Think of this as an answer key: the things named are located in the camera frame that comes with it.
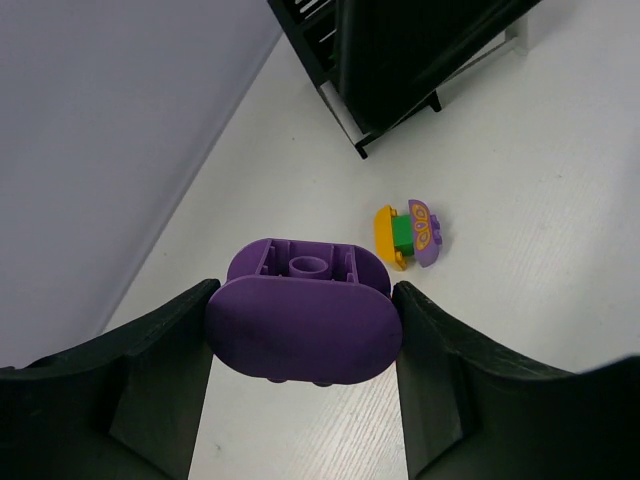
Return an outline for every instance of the wall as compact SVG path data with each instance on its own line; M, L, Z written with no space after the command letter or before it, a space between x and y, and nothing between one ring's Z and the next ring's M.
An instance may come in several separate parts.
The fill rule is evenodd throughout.
M0 367L102 331L279 31L261 0L0 3Z

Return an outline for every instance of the white floor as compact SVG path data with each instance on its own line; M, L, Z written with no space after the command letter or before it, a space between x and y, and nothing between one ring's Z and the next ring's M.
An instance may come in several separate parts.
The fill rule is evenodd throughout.
M110 327L262 237L373 249L372 218L427 202L438 262L406 279L505 345L580 371L640 351L640 2L545 0L533 50L442 90L359 159L283 40ZM406 478L395 372L273 385L214 361L192 479Z

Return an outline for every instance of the yellow lego piece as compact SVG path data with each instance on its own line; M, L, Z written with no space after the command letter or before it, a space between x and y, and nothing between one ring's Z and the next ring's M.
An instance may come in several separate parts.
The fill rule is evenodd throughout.
M394 269L402 271L407 268L407 261L393 245L393 229L391 227L391 218L396 216L398 216L398 212L390 205L382 207L373 219L373 233L378 256Z

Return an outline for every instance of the wood grain surface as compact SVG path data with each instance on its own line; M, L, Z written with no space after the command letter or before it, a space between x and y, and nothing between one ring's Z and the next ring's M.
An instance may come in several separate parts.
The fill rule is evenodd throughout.
M373 215L424 200L444 249L392 273L495 340L574 371L640 350L640 3L546 0L532 50L442 89L359 159L285 39L175 212L110 328L262 237L373 250ZM214 361L193 480L406 478L393 368L318 388Z

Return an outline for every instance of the purple lego brick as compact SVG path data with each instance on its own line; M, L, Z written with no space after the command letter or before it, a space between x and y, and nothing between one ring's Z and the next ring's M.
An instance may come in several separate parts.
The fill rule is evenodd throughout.
M234 370L272 381L353 384L396 359L402 326L382 263L355 245L265 239L232 260L206 332Z
M428 267L438 259L440 253L440 222L419 200L409 200L409 214L413 230L414 256L422 267Z

